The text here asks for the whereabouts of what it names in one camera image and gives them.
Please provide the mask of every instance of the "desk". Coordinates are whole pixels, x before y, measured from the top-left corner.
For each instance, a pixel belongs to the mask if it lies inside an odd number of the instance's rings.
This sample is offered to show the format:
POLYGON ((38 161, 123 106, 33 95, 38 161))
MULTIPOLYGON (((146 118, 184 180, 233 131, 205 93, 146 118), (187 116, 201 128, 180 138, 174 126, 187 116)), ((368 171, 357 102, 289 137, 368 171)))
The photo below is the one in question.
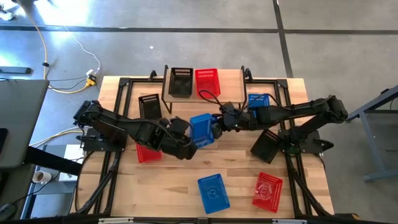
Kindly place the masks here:
MULTIPOLYGON (((113 110, 120 77, 104 77, 99 101, 113 110)), ((292 103, 308 101, 304 80, 287 79, 292 103)), ((139 117, 138 97, 162 92, 161 83, 135 83, 128 112, 129 118, 139 117)), ((247 84, 249 93, 274 94, 271 85, 247 84)), ((123 92, 120 114, 123 113, 123 92)), ((218 105, 210 103, 178 103, 173 113, 168 114, 161 104, 163 117, 179 117, 189 120, 203 113, 219 113, 218 105)), ((307 118, 296 119, 300 125, 307 118)), ((271 128, 277 131, 278 126, 271 128)), ((164 154, 161 161, 139 164, 136 147, 132 139, 127 140, 119 166, 112 216, 124 217, 214 217, 214 218, 293 218, 292 199, 289 190, 286 162, 278 153, 272 164, 266 164, 253 157, 250 148, 261 131, 241 131, 224 133, 223 136, 203 149, 199 149, 190 161, 180 161, 164 154), (254 186, 259 172, 265 172, 283 179, 282 196, 278 213, 271 213, 251 204, 254 186), (226 186, 231 208, 206 215, 201 201, 197 180, 213 174, 221 174, 226 186)), ((80 177, 78 206, 88 200, 98 185, 103 152, 94 153, 86 162, 80 177)), ((333 213, 325 171, 319 158, 303 154, 303 164, 307 184, 317 200, 330 213, 333 213)), ((297 186, 300 208, 304 211, 302 194, 297 186)), ((101 211, 104 209, 108 189, 105 188, 101 211)))

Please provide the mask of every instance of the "yellow cable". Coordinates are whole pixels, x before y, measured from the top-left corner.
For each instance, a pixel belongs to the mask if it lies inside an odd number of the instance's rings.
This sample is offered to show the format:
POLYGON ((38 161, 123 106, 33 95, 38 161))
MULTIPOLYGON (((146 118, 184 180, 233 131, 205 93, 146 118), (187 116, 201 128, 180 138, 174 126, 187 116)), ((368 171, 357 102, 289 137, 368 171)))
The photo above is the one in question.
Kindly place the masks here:
MULTIPOLYGON (((25 11, 25 14, 26 14, 27 17, 29 18, 29 20, 31 21, 31 23, 33 24, 33 26, 36 28, 37 32, 38 32, 39 35, 40 35, 40 38, 42 39, 43 46, 44 46, 44 63, 47 63, 47 46, 45 45, 45 41, 44 41, 43 35, 42 35, 42 33, 39 31, 39 28, 37 27, 36 23, 33 21, 33 19, 31 18, 30 14, 26 11, 25 7, 22 5, 22 3, 20 2, 20 0, 17 0, 17 2, 18 2, 18 4, 20 5, 20 7, 25 11)), ((46 71, 47 71, 47 67, 46 67, 46 66, 43 66, 43 67, 44 67, 43 78, 46 80, 46 79, 47 79, 47 72, 46 72, 46 71)), ((91 85, 89 85, 88 83, 86 83, 86 85, 85 85, 83 88, 81 88, 81 89, 79 89, 79 90, 76 90, 76 91, 60 91, 60 90, 54 89, 54 88, 53 88, 52 86, 50 86, 50 85, 49 85, 49 89, 52 89, 53 91, 56 91, 57 93, 72 94, 72 93, 78 93, 78 92, 80 92, 80 91, 83 91, 83 90, 85 90, 85 89, 86 89, 87 87, 89 87, 89 86, 91 86, 91 85)))
POLYGON ((54 134, 53 136, 50 136, 50 137, 48 137, 46 139, 43 139, 41 141, 35 142, 33 144, 30 144, 29 146, 34 146, 36 144, 39 144, 38 146, 36 146, 36 147, 39 147, 43 143, 45 143, 45 142, 47 142, 47 141, 49 141, 49 140, 51 140, 53 138, 56 138, 56 137, 59 137, 59 136, 63 136, 64 134, 70 134, 70 133, 83 133, 83 132, 82 131, 65 131, 63 133, 54 134))

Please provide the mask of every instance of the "wooden table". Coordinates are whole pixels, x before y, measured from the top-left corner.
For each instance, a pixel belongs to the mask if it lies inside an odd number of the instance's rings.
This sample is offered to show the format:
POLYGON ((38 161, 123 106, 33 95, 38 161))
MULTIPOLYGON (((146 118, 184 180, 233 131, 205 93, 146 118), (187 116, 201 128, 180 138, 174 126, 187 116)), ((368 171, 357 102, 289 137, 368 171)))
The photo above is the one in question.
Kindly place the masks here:
MULTIPOLYGON (((104 108, 113 110, 120 77, 104 77, 99 101, 104 108)), ((304 80, 288 78, 292 103, 308 101, 304 80)), ((139 117, 138 97, 158 93, 161 83, 135 83, 129 107, 129 118, 139 117)), ((272 85, 248 84, 249 93, 274 94, 272 85)), ((123 93, 120 113, 124 108, 123 93)), ((218 106, 211 103, 177 103, 173 113, 168 114, 161 103, 162 114, 166 118, 178 115, 189 120, 203 113, 219 113, 218 106)), ((308 118, 296 119, 300 125, 308 118)), ((250 148, 261 131, 241 131, 224 133, 215 143, 199 149, 192 160, 180 161, 164 154, 161 161, 139 164, 136 147, 132 139, 127 140, 122 154, 118 180, 114 194, 112 216, 124 217, 218 217, 218 218, 293 218, 284 156, 278 153, 272 164, 266 164, 253 157, 250 148), (268 212, 252 205, 254 186, 259 172, 265 172, 283 179, 279 211, 268 212), (231 208, 206 215, 201 201, 197 180, 213 174, 221 174, 226 186, 231 208)), ((78 207, 81 207, 98 185, 104 153, 94 153, 86 162, 81 177, 78 207)), ((319 158, 303 154, 303 164, 307 184, 317 200, 330 213, 333 213, 325 171, 319 158)), ((303 197, 298 185, 300 208, 304 212, 303 197)), ((108 188, 104 191, 102 209, 106 203, 108 188)))

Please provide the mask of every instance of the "wooden shelf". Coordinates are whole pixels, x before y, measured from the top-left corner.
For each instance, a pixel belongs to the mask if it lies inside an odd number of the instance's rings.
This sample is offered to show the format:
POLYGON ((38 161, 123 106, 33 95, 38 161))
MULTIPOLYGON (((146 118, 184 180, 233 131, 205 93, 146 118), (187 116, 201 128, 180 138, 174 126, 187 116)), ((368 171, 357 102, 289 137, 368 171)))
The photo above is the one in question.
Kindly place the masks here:
MULTIPOLYGON (((193 75, 192 95, 189 98, 177 98, 169 94, 170 72, 167 69, 165 76, 165 85, 163 89, 163 99, 166 103, 205 103, 200 96, 197 95, 197 85, 195 80, 195 71, 193 75)), ((217 99, 222 102, 243 103, 244 101, 244 83, 243 73, 241 69, 218 69, 218 80, 220 81, 221 94, 217 99)))

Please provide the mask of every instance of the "gray metal stand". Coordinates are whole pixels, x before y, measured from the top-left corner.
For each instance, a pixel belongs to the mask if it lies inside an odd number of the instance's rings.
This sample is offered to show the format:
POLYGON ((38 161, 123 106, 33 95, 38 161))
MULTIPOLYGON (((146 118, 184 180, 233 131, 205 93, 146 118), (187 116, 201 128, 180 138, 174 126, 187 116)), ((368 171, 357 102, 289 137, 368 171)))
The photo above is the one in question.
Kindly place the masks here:
POLYGON ((398 177, 398 169, 387 169, 381 151, 397 151, 398 140, 398 111, 397 110, 376 110, 380 106, 398 97, 398 85, 380 94, 375 99, 366 103, 348 115, 347 122, 355 118, 361 118, 366 138, 373 156, 377 172, 364 175, 365 182, 388 177, 398 177))

